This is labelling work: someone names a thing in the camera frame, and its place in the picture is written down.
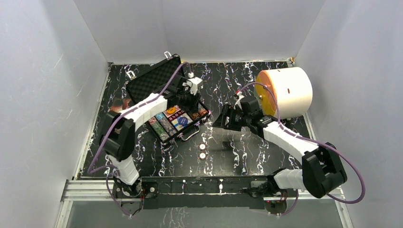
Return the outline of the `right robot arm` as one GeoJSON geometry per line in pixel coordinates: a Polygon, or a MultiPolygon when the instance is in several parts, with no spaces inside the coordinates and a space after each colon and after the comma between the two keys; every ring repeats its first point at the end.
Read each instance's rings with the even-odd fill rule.
{"type": "Polygon", "coordinates": [[[236,105],[225,104],[212,125],[216,128],[241,131],[243,127],[260,138],[288,152],[302,165],[301,169],[279,169],[257,187],[243,188],[242,193],[269,193],[281,196],[288,189],[307,190],[321,198],[347,181],[340,157],[331,144],[324,146],[308,140],[286,127],[276,117],[266,115],[254,98],[241,98],[236,105]]]}

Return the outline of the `blue playing card deck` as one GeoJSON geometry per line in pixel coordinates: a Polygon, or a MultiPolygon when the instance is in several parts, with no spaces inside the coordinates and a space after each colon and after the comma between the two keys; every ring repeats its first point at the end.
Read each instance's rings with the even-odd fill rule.
{"type": "Polygon", "coordinates": [[[171,124],[175,127],[177,131],[182,130],[184,127],[189,125],[192,122],[192,119],[188,114],[183,113],[182,115],[175,117],[171,120],[171,124]]]}

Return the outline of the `red playing card deck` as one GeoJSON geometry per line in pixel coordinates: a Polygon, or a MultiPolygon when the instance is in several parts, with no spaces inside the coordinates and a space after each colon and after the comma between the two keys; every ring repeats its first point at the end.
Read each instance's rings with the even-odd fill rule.
{"type": "Polygon", "coordinates": [[[170,107],[167,110],[163,111],[163,114],[165,115],[165,117],[168,118],[179,111],[181,111],[181,108],[178,105],[175,105],[175,106],[170,107]]]}

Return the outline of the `yellow dealer button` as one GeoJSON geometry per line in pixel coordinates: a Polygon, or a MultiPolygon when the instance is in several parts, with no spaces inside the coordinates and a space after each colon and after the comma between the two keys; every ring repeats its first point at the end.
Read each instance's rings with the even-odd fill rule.
{"type": "Polygon", "coordinates": [[[177,110],[177,108],[174,106],[174,107],[167,109],[166,113],[171,115],[171,114],[174,114],[176,112],[176,110],[177,110]]]}

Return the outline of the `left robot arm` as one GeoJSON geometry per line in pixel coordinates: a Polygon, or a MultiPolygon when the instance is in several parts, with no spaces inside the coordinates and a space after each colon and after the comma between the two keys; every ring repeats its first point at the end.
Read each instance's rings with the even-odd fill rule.
{"type": "Polygon", "coordinates": [[[117,169],[115,182],[120,184],[127,196],[136,198],[143,191],[140,173],[132,157],[138,128],[146,123],[157,139],[168,143],[185,130],[198,125],[209,113],[200,103],[201,87],[202,80],[198,77],[180,77],[175,82],[160,85],[139,104],[107,114],[99,147],[105,150],[117,169]]]}

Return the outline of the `blue blind button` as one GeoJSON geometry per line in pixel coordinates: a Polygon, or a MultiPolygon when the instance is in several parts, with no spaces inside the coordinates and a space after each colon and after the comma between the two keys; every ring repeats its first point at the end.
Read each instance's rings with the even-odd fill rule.
{"type": "Polygon", "coordinates": [[[188,124],[188,119],[186,117],[179,117],[178,118],[178,125],[186,126],[188,124]]]}

